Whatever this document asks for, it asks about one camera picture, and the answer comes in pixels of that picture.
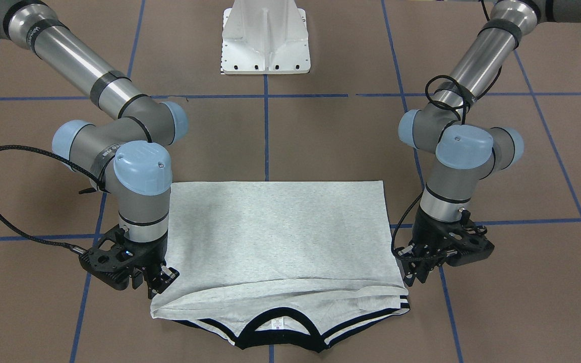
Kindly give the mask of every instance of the white plastic bracket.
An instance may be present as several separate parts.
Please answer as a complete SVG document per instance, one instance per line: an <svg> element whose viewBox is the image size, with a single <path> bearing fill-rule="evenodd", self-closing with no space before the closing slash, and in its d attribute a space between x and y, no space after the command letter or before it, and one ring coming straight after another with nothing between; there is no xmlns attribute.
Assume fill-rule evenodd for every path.
<svg viewBox="0 0 581 363"><path fill-rule="evenodd" d="M295 0L235 0L223 12L221 73L295 74L309 69L306 12Z"/></svg>

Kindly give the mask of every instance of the white fabric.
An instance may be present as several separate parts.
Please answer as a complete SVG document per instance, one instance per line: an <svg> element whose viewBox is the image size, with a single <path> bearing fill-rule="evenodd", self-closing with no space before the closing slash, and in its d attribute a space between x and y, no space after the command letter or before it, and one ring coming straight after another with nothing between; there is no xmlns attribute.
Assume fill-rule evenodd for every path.
<svg viewBox="0 0 581 363"><path fill-rule="evenodd" d="M389 242L382 181L175 183L165 259L181 275L154 297L152 317L187 320L235 344L199 320L239 336L257 315L292 308L323 335L395 309L323 336L329 344L365 322L408 311ZM284 329L307 333L294 319Z"/></svg>

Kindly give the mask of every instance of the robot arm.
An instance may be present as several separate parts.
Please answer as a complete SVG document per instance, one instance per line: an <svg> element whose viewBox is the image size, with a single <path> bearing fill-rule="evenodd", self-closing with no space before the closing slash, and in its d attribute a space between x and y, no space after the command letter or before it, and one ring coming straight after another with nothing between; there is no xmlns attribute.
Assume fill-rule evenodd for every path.
<svg viewBox="0 0 581 363"><path fill-rule="evenodd" d="M96 175L118 198L118 225L97 246L74 249L81 265L115 289L131 278L134 289L147 282L150 298L163 292L178 271L164 261L171 160L162 145L187 133L185 112L139 91L40 1L0 0L0 39L30 49L115 119L100 127L73 120L53 138L55 154ZM100 248L106 240L113 242L109 251Z"/></svg>
<svg viewBox="0 0 581 363"><path fill-rule="evenodd" d="M449 76L426 87L423 110L401 119L402 142L436 155L406 248L392 252L402 263L405 283L425 282L429 271L447 262L460 266L483 260L494 250L486 228L470 220L468 206L480 179L514 164L524 152L517 131L483 129L465 123L466 114L490 87L507 56L544 21L581 23L581 2L500 0ZM432 96L429 85L444 78Z"/></svg>

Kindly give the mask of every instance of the blue cap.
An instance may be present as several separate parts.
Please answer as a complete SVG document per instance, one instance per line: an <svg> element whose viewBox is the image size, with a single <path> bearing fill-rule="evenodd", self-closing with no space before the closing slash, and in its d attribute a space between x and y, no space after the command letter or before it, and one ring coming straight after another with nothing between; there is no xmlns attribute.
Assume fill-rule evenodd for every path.
<svg viewBox="0 0 581 363"><path fill-rule="evenodd" d="M488 161L493 144L492 135L484 129L452 125L445 129L441 141L436 145L436 158L450 168L476 168Z"/></svg>
<svg viewBox="0 0 581 363"><path fill-rule="evenodd" d="M414 143L414 119L420 110L410 110L403 115L398 124L398 138L413 147L418 149Z"/></svg>
<svg viewBox="0 0 581 363"><path fill-rule="evenodd" d="M187 115L183 108L176 102L165 101L161 102L163 105L170 109L171 117L173 117L173 140L170 145L175 141L180 140L187 134L187 129L189 128L189 120L187 120Z"/></svg>
<svg viewBox="0 0 581 363"><path fill-rule="evenodd" d="M169 152L157 143L123 144L115 152L113 171L125 188L140 195L160 195L171 186Z"/></svg>
<svg viewBox="0 0 581 363"><path fill-rule="evenodd" d="M71 160L71 145L73 144L73 140L76 138L80 130L87 125L92 124L82 121L81 119L74 119L60 126L60 128L55 132L55 135L53 135L53 143L51 145L53 152L64 159Z"/></svg>
<svg viewBox="0 0 581 363"><path fill-rule="evenodd" d="M504 168L505 170L510 168L512 164L517 163L517 161L521 159L521 155L524 154L524 138L521 137L521 134L519 134L515 129L510 127L500 127L500 129L505 130L510 135L512 142L514 143L514 157L512 158L510 164Z"/></svg>

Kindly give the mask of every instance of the floor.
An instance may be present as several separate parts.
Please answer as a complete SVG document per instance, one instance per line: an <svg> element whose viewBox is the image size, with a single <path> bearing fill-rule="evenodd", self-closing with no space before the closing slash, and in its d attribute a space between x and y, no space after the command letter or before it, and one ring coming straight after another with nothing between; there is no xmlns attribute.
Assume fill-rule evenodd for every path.
<svg viewBox="0 0 581 363"><path fill-rule="evenodd" d="M143 92L184 106L170 147L175 181L385 181L391 223L420 192L432 156L396 135L450 72L483 18L478 3L297 0L312 68L219 75L221 14L232 0L49 4ZM110 120L29 51L0 41L0 145L50 149L70 119ZM412 310L321 354L290 345L241 351L211 333L153 320L145 290L92 280L65 250L0 223L0 361L581 361L581 25L524 38L468 122L508 126L523 159L480 183L473 219L486 261L434 271ZM23 152L0 154L0 209L32 234L90 246L115 225L113 197L78 195L83 177ZM408 217L399 244L410 238Z"/></svg>

